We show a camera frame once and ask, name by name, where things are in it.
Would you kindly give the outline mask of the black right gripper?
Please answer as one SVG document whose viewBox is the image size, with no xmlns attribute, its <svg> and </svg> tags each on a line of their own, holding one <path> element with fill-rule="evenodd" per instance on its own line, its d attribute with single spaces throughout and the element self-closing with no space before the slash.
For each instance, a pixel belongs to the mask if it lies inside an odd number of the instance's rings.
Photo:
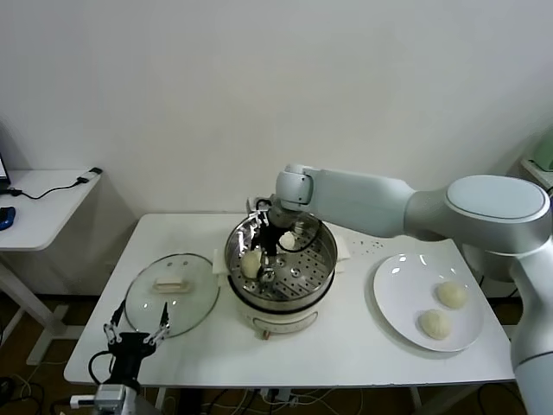
<svg viewBox="0 0 553 415">
<path fill-rule="evenodd" d="M 262 249 L 265 252 L 266 255 L 262 254 L 260 257 L 257 278 L 261 282 L 271 282 L 275 278 L 277 243 L 280 236 L 278 229 L 270 223 L 267 214 L 260 214 L 259 220 L 259 231 L 258 234 L 251 236 L 249 250 L 253 252 Z"/>
</svg>

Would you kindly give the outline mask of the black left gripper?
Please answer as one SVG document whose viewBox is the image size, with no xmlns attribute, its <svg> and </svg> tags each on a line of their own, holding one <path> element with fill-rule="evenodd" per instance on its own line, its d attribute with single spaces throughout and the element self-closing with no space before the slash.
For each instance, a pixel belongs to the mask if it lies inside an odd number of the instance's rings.
<svg viewBox="0 0 553 415">
<path fill-rule="evenodd" d="M 124 313 L 125 301 L 122 301 L 105 323 L 103 330 L 108 342 L 108 351 L 115 361 L 107 384 L 137 384 L 143 359 L 155 352 L 169 332 L 168 303 L 163 305 L 158 329 L 153 334 L 144 332 L 120 333 L 118 325 Z"/>
</svg>

